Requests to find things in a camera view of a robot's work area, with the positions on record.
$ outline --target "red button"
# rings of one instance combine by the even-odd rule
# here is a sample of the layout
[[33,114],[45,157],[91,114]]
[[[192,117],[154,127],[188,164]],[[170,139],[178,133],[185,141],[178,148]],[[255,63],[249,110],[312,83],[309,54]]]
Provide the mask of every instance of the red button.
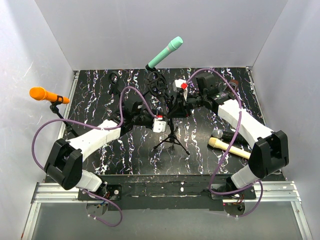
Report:
[[186,84],[185,82],[181,84],[182,89],[186,89],[187,87],[188,87],[188,84]]

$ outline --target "marble pattern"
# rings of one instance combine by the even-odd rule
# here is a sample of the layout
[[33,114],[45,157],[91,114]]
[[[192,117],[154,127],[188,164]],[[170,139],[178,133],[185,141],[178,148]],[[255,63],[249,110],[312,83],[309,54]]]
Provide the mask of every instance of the marble pattern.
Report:
[[[160,69],[165,76],[169,91],[175,79],[188,79],[196,68],[168,68]],[[216,68],[227,80],[239,81],[238,94],[242,106],[263,123],[262,115],[253,91],[249,76],[245,68]],[[108,94],[108,73],[114,70],[82,70],[80,71],[76,90],[71,103],[68,118],[94,126],[98,126],[109,117],[117,108],[119,98]],[[142,93],[147,91],[145,69],[116,70],[120,75],[119,88],[133,86]],[[218,77],[215,82],[219,88],[225,84]],[[197,88],[194,81],[191,86]],[[139,97],[134,91],[125,94],[126,101],[138,101]],[[150,94],[146,97],[153,109],[166,111],[162,99],[157,99]],[[175,118],[174,124],[178,127],[176,133],[181,143],[186,146],[191,155],[187,155],[180,146],[171,146],[163,143],[157,150],[153,146],[163,140],[170,132],[154,133],[150,129],[135,126],[134,129],[113,142],[104,145],[94,152],[83,163],[83,168],[97,174],[211,174],[217,166],[223,152],[207,147],[211,132],[214,128],[232,131],[230,125],[211,111],[202,107],[193,110],[189,118]],[[79,134],[84,134],[90,129],[74,125]],[[247,145],[238,147],[249,150]],[[221,166],[220,174],[232,174],[241,169],[246,160],[229,154]]]

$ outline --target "black microphone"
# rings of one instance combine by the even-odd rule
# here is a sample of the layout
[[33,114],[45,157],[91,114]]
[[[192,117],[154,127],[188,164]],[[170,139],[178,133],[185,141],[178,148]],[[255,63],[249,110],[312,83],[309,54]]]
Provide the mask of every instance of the black microphone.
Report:
[[[211,136],[214,137],[214,138],[217,138],[217,139],[222,139],[225,142],[230,143],[232,138],[233,138],[233,136],[234,136],[234,133],[233,132],[228,132],[228,131],[223,131],[221,129],[217,129],[216,128],[216,129],[214,129],[212,131]],[[238,144],[248,144],[248,142],[240,134],[238,134],[236,136],[234,142],[238,143]]]

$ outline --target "mint green microphone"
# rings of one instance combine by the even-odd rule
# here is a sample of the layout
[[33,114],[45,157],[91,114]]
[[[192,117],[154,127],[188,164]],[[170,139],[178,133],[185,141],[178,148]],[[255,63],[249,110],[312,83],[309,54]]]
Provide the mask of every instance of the mint green microphone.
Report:
[[184,41],[182,40],[182,38],[177,36],[154,59],[152,59],[147,64],[147,66],[145,66],[145,68],[147,70],[153,69],[158,63],[160,63],[163,59],[165,59],[170,53],[177,50],[183,43]]

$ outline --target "white wall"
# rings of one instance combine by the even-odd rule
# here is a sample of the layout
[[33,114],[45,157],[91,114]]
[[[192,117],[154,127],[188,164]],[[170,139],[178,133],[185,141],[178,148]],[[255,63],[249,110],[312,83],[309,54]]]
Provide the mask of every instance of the white wall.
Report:
[[287,0],[35,0],[73,70],[252,66]]
[[[0,239],[20,239],[37,181],[45,174],[33,162],[36,130],[55,116],[48,102],[29,96],[43,86],[68,95],[73,71],[34,0],[0,1]],[[36,142],[44,164],[59,124],[48,126]]]
[[320,239],[320,4],[289,0],[253,66],[266,123],[289,140],[289,165],[314,239]]

